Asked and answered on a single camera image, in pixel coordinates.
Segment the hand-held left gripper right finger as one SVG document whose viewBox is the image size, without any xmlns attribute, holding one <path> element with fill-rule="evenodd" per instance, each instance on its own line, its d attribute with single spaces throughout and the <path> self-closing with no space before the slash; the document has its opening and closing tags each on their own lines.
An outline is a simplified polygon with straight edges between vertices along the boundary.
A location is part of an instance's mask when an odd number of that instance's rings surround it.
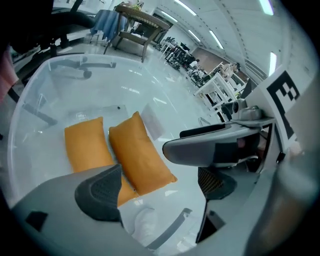
<svg viewBox="0 0 320 256">
<path fill-rule="evenodd" d="M 274 173 L 199 168 L 206 203 L 196 244 L 244 245 L 266 204 Z"/>
</svg>

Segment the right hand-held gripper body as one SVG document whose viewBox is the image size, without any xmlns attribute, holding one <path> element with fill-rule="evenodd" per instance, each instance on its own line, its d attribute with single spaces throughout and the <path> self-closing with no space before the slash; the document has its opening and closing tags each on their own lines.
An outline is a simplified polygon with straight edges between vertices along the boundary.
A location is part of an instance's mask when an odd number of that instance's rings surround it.
<svg viewBox="0 0 320 256">
<path fill-rule="evenodd" d="M 297 138 L 293 122 L 286 114 L 308 87 L 306 79 L 303 79 L 302 83 L 303 87 L 297 86 L 289 72 L 281 65 L 258 85 L 249 79 L 239 98 L 223 104 L 221 111 L 229 120 L 274 118 L 274 136 L 279 147 L 276 162 L 280 163 Z"/>
</svg>

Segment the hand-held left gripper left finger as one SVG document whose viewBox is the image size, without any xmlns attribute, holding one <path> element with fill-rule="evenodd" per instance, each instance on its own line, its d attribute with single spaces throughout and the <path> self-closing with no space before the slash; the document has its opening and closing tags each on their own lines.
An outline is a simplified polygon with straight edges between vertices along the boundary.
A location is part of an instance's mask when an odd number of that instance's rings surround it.
<svg viewBox="0 0 320 256">
<path fill-rule="evenodd" d="M 123 227 L 121 185 L 119 164 L 72 173 L 38 185 L 11 211 L 49 256 L 146 256 Z"/>
</svg>

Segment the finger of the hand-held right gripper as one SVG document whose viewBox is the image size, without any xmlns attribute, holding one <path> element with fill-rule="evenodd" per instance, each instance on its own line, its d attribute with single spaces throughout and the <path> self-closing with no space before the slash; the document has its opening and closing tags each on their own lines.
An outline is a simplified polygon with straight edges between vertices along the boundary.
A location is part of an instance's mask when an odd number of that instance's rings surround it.
<svg viewBox="0 0 320 256">
<path fill-rule="evenodd" d="M 232 125 L 238 125 L 240 127 L 246 127 L 249 129 L 264 128 L 270 124 L 273 124 L 275 121 L 276 119 L 272 117 L 264 117 L 258 120 L 231 120 L 220 124 L 212 124 L 194 129 L 183 130 L 179 133 L 179 137 L 186 138 L 216 131 L 223 131 L 230 128 Z"/>
<path fill-rule="evenodd" d="M 166 142 L 162 152 L 177 165 L 228 167 L 240 160 L 237 138 L 224 133 L 206 133 Z"/>
</svg>

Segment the orange rectangular pillow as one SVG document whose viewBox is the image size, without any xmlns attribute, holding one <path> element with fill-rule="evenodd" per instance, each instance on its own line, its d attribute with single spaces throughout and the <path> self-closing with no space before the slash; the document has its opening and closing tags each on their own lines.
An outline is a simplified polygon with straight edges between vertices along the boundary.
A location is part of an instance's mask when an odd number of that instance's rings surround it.
<svg viewBox="0 0 320 256">
<path fill-rule="evenodd" d="M 64 138 L 66 154 L 74 173 L 116 163 L 107 146 L 103 117 L 66 127 Z"/>
<path fill-rule="evenodd" d="M 108 138 L 126 178 L 138 195 L 143 196 L 177 182 L 148 136 L 139 112 L 110 127 Z"/>
</svg>

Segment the clear plastic storage box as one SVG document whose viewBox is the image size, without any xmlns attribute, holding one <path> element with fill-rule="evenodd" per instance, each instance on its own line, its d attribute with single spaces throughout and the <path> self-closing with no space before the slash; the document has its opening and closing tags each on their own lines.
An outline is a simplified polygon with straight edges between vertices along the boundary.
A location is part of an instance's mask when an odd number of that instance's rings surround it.
<svg viewBox="0 0 320 256">
<path fill-rule="evenodd" d="M 7 146 L 6 200 L 13 207 L 47 180 L 69 175 L 65 128 L 101 117 L 103 130 L 139 112 L 157 152 L 183 130 L 198 128 L 200 119 L 217 123 L 196 88 L 162 60 L 146 63 L 101 54 L 74 54 L 43 63 L 21 92 L 11 118 Z M 143 209 L 156 216 L 150 244 L 166 241 L 155 252 L 175 255 L 195 246 L 205 198 L 198 186 L 198 170 L 165 162 L 177 181 L 120 207 L 124 226 L 132 234 Z"/>
</svg>

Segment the person's right hand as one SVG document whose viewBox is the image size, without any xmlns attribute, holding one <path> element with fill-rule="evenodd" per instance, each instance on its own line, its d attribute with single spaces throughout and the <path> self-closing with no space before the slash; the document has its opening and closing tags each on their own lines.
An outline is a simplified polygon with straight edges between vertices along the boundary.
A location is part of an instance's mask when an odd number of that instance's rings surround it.
<svg viewBox="0 0 320 256">
<path fill-rule="evenodd" d="M 298 141 L 294 141 L 291 146 L 288 148 L 288 157 L 293 159 L 297 156 L 302 155 L 304 152 L 301 148 L 301 145 Z"/>
</svg>

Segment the white shelf unit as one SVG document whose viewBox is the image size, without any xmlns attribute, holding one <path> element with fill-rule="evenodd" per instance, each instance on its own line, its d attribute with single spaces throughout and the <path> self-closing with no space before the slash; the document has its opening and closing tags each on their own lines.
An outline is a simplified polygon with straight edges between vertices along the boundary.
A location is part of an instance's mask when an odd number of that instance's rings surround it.
<svg viewBox="0 0 320 256">
<path fill-rule="evenodd" d="M 221 112 L 222 105 L 239 99 L 246 85 L 247 83 L 236 74 L 225 81 L 219 73 L 216 73 L 193 95 L 200 97 L 211 113 L 215 113 L 223 119 L 225 115 Z"/>
</svg>

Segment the person's white trousers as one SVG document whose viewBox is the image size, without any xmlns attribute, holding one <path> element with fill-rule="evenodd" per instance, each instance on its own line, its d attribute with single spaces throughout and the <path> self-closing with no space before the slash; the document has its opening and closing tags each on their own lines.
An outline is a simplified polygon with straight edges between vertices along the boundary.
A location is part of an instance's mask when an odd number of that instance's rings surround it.
<svg viewBox="0 0 320 256">
<path fill-rule="evenodd" d="M 158 214 L 153 208 L 141 210 L 134 220 L 134 231 L 132 238 L 143 247 L 148 246 L 156 239 L 156 228 L 158 225 Z"/>
</svg>

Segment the white desk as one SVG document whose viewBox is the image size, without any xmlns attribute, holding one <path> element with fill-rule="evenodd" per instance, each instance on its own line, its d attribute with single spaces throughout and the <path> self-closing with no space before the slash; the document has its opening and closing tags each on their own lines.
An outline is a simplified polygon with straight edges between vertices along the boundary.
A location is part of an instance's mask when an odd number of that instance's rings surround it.
<svg viewBox="0 0 320 256">
<path fill-rule="evenodd" d="M 191 63 L 195 61 L 195 57 L 191 54 L 189 47 L 182 43 L 176 43 L 175 38 L 167 37 L 161 43 L 161 52 L 164 60 L 175 70 L 179 71 L 180 68 L 190 71 L 193 68 Z"/>
</svg>

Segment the dark wooden table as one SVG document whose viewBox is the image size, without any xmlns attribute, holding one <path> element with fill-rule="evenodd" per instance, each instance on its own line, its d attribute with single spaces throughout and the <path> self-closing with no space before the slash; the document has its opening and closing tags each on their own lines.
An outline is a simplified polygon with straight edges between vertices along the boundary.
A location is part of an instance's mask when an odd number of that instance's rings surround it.
<svg viewBox="0 0 320 256">
<path fill-rule="evenodd" d="M 115 36 L 113 39 L 110 39 L 107 46 L 105 47 L 104 54 L 106 53 L 109 46 L 112 44 L 112 41 L 119 36 L 119 40 L 117 44 L 114 46 L 116 50 L 123 39 L 127 39 L 129 41 L 135 42 L 141 46 L 143 46 L 141 62 L 143 63 L 146 57 L 147 48 L 152 40 L 160 33 L 166 32 L 170 25 L 166 22 L 162 21 L 159 18 L 154 17 L 153 15 L 147 14 L 141 10 L 134 9 L 131 6 L 125 5 L 123 3 L 118 4 L 114 11 L 118 13 L 118 19 L 116 24 Z M 152 34 L 147 38 L 143 39 L 138 37 L 128 31 L 130 23 L 138 22 L 142 25 L 146 25 L 147 27 L 153 28 Z"/>
</svg>

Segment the blue-draped round table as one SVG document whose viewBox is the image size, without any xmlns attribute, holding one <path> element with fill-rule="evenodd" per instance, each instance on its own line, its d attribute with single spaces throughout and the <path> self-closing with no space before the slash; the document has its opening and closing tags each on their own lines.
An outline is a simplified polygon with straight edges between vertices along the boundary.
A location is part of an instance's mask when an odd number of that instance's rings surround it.
<svg viewBox="0 0 320 256">
<path fill-rule="evenodd" d="M 111 42 L 119 34 L 118 21 L 120 14 L 113 10 L 101 9 L 95 16 L 95 24 L 90 29 L 91 36 L 94 36 L 98 32 L 102 32 L 102 40 L 107 39 Z"/>
</svg>

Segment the pink padded lounge chair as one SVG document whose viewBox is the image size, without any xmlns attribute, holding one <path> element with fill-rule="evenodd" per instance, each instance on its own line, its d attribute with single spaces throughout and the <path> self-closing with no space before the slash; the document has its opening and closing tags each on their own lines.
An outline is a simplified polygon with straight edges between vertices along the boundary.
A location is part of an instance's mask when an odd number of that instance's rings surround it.
<svg viewBox="0 0 320 256">
<path fill-rule="evenodd" d="M 10 53 L 10 46 L 8 45 L 0 57 L 0 103 L 3 102 L 9 90 L 18 80 Z"/>
</svg>

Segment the black office chair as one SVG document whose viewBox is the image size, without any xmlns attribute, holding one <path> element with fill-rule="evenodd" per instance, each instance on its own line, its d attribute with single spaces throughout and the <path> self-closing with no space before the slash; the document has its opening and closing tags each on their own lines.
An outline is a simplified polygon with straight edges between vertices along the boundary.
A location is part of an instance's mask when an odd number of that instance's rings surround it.
<svg viewBox="0 0 320 256">
<path fill-rule="evenodd" d="M 69 46 L 67 35 L 94 27 L 96 20 L 88 14 L 78 11 L 83 0 L 75 0 L 71 9 L 54 11 L 54 0 L 9 0 L 13 4 L 13 21 L 6 25 L 10 46 L 19 54 L 26 54 L 30 50 L 40 47 L 32 60 L 23 66 L 17 76 L 22 81 L 30 77 L 42 62 L 59 56 L 56 40 L 60 39 L 60 47 Z"/>
</svg>

